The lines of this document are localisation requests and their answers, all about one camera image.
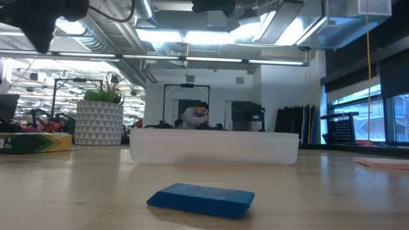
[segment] green plant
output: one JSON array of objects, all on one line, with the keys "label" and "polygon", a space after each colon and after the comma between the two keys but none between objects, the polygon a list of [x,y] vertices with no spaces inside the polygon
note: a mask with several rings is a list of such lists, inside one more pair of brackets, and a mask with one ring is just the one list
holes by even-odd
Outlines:
[{"label": "green plant", "polygon": [[94,90],[87,90],[84,95],[84,100],[87,101],[97,101],[97,102],[111,102],[115,104],[123,105],[124,100],[121,102],[122,94],[120,89],[118,88],[118,84],[123,79],[119,80],[118,83],[111,83],[109,82],[108,78],[105,78],[105,85],[106,87],[100,87],[95,85],[98,91]]}]

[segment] cardboard box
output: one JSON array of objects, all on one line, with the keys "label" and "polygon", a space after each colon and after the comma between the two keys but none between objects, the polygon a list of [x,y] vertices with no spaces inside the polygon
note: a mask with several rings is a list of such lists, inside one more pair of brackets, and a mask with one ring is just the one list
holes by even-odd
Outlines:
[{"label": "cardboard box", "polygon": [[70,134],[0,133],[0,154],[46,153],[71,150]]}]

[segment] white plastic container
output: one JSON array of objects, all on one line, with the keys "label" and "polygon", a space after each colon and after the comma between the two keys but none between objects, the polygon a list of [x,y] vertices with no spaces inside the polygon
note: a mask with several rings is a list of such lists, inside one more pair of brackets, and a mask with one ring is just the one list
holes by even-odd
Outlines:
[{"label": "white plastic container", "polygon": [[298,134],[135,128],[132,159],[140,164],[189,162],[294,164]]}]

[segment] blue eraser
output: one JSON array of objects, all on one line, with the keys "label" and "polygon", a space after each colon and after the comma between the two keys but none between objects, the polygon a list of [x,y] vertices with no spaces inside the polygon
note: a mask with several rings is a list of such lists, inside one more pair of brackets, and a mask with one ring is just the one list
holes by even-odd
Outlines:
[{"label": "blue eraser", "polygon": [[250,208],[254,192],[176,183],[158,191],[148,205],[239,219]]}]

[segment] table surface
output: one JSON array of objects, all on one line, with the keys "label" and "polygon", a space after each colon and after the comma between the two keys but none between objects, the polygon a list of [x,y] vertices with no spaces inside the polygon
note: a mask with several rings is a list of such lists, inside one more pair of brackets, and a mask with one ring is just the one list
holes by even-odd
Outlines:
[{"label": "table surface", "polygon": [[[127,147],[0,155],[0,229],[409,229],[409,171],[301,151],[296,164],[137,165]],[[256,193],[242,220],[147,207],[173,183]]]}]

